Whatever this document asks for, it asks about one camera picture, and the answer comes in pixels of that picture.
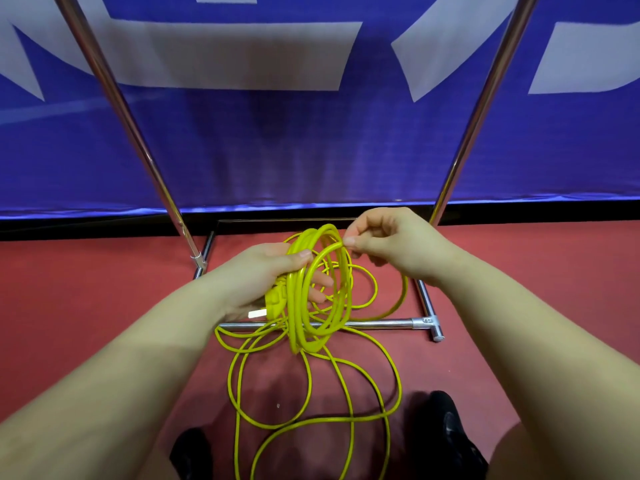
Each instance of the red rubber floor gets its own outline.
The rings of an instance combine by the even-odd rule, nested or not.
[[[560,312],[640,362],[640,222],[457,226],[442,229],[450,239],[512,275]],[[211,265],[258,242],[284,235],[238,235],[216,239]],[[366,259],[361,260],[369,265]],[[178,238],[0,242],[0,419],[114,338],[156,301],[188,282],[188,251]],[[380,297],[363,315],[384,311],[401,289],[399,275],[373,268]],[[356,300],[371,293],[356,279]],[[464,330],[448,300],[432,291],[446,340],[431,343],[421,331],[379,331],[403,382],[403,407],[416,391],[442,389],[453,396],[469,437],[489,458],[508,428],[518,421],[500,385]],[[417,316],[415,293],[395,317]],[[391,371],[377,349],[358,337],[337,335],[336,356],[364,367],[389,397]],[[232,477],[235,414],[226,389],[232,354],[212,340],[160,438],[169,449],[190,426],[204,426],[213,442],[217,478]],[[325,363],[312,362],[309,415],[344,414],[338,380]],[[345,369],[356,411],[375,409],[372,389]],[[280,422],[300,407],[306,376],[288,345],[248,361],[243,406],[258,420]],[[403,409],[392,419],[392,460],[388,477],[406,477]],[[241,471],[248,476],[265,437],[241,429]],[[267,448],[258,478],[337,477],[348,447],[348,426],[314,425],[287,433]],[[379,422],[356,426],[348,478],[375,478],[382,460]]]

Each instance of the hand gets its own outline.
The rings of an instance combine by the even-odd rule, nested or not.
[[[363,213],[342,241],[357,258],[366,254],[376,266],[391,263],[410,278],[439,286],[463,251],[406,207],[379,207]]]
[[[313,261],[311,250],[287,254],[289,246],[286,242],[252,246],[197,281],[215,287],[228,319],[246,317],[248,310],[245,307],[270,290],[279,275],[297,271]],[[331,277],[320,271],[314,273],[313,282],[324,287],[333,286]],[[309,300],[323,303],[326,297],[319,290],[310,288]]]

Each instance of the black shoe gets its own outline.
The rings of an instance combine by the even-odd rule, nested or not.
[[[211,480],[213,456],[211,445],[203,430],[190,428],[173,444],[169,460],[180,480]]]
[[[488,464],[446,392],[412,396],[407,421],[406,443],[418,478],[484,480]]]

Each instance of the yellow plug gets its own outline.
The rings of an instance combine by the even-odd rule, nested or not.
[[[279,276],[276,284],[264,294],[264,301],[267,305],[267,320],[276,320],[282,315],[284,307],[287,306],[287,279]]]

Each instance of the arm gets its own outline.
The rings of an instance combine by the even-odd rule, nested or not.
[[[310,251],[285,255],[288,247],[254,246],[188,283],[6,419],[0,477],[135,477],[213,328],[310,261]],[[324,275],[316,282],[332,284]]]
[[[444,291],[550,462],[574,478],[637,478],[637,364],[409,209],[364,213],[345,244]]]

